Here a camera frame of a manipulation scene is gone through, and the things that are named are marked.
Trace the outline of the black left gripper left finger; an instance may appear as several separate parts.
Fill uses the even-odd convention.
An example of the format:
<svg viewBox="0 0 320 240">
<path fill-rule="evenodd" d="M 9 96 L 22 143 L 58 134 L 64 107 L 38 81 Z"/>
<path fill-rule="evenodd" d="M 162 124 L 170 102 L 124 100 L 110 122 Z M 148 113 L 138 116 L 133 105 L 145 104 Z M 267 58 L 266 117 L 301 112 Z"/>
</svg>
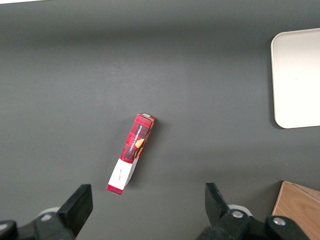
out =
<svg viewBox="0 0 320 240">
<path fill-rule="evenodd" d="M 82 184 L 58 210 L 48 209 L 36 218 L 35 239 L 74 240 L 92 210 L 92 186 Z"/>
</svg>

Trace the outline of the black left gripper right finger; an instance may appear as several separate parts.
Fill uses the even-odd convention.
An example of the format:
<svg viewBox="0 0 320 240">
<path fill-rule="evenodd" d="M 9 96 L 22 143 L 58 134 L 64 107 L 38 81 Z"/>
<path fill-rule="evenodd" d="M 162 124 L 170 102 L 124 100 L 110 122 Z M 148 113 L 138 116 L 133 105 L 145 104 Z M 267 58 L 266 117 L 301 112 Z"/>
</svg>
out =
<svg viewBox="0 0 320 240">
<path fill-rule="evenodd" d="M 205 211 L 210 227 L 202 231 L 198 240 L 244 239 L 250 217 L 241 209 L 229 208 L 215 183 L 205 184 Z"/>
</svg>

